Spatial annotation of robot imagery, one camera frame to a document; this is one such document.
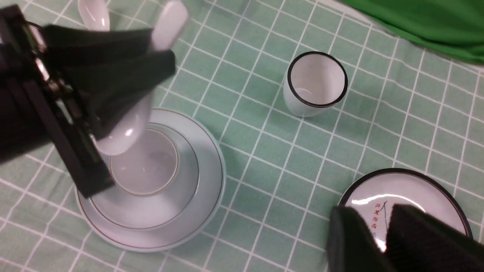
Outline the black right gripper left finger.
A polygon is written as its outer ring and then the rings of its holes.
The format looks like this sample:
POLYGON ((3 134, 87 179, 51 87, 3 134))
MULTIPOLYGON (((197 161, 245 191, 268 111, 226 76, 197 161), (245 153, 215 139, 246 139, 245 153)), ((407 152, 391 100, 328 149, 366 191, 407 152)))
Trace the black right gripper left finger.
POLYGON ((350 207, 332 208, 326 244, 330 272, 395 272, 368 226, 350 207))

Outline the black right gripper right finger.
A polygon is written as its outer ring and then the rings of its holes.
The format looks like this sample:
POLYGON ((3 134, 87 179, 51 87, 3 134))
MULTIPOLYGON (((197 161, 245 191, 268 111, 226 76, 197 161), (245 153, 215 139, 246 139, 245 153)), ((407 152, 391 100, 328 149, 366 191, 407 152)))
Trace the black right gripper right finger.
POLYGON ((484 248, 437 218, 395 205, 385 255, 398 272, 482 272, 484 248))

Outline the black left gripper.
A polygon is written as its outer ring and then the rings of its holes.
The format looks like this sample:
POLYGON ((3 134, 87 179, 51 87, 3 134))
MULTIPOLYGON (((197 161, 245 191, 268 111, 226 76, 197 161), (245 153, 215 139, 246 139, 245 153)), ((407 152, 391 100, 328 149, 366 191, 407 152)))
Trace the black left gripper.
MULTIPOLYGON (((174 75, 173 51, 147 53, 152 29, 40 28, 47 53, 80 94, 90 133, 107 137, 121 118, 174 75)), ((1 163, 52 142, 77 190, 90 198, 115 182, 81 118, 56 104, 48 66, 19 5, 1 8, 1 163)))

